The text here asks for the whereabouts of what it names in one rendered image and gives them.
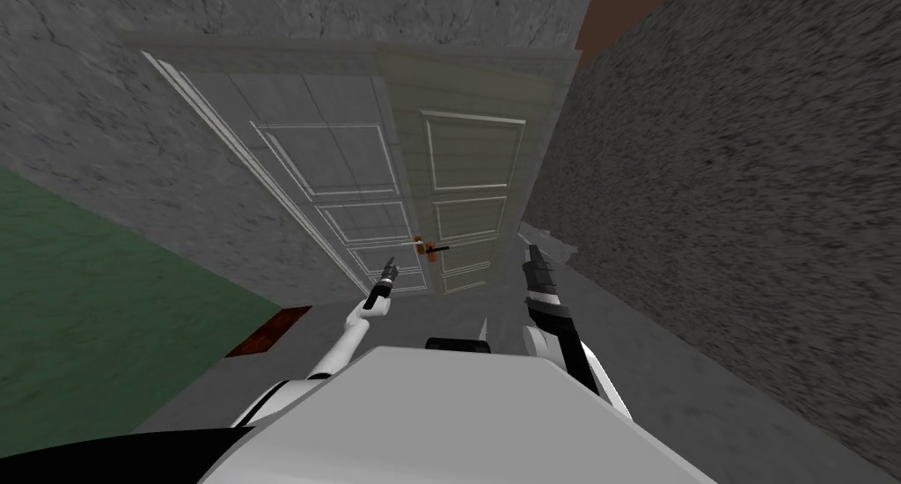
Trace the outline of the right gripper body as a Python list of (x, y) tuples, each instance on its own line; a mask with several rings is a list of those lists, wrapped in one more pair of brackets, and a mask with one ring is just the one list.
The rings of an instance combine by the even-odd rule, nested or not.
[(537, 301), (559, 301), (553, 268), (546, 261), (525, 263), (526, 295)]

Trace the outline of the beige panelled door leaf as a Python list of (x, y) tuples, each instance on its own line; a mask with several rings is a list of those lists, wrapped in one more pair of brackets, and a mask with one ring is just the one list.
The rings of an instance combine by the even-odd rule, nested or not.
[(491, 282), (575, 74), (576, 50), (377, 51), (434, 290)]

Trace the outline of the grey panelled door leaf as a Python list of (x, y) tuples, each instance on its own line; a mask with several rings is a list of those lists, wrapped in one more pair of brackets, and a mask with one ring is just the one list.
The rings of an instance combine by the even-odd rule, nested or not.
[(387, 91), (371, 54), (144, 47), (339, 270), (368, 292), (392, 260), (393, 295), (430, 292)]

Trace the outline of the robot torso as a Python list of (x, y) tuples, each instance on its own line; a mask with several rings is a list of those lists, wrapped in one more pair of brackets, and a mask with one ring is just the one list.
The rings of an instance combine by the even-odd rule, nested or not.
[(540, 356), (377, 347), (203, 484), (716, 484)]

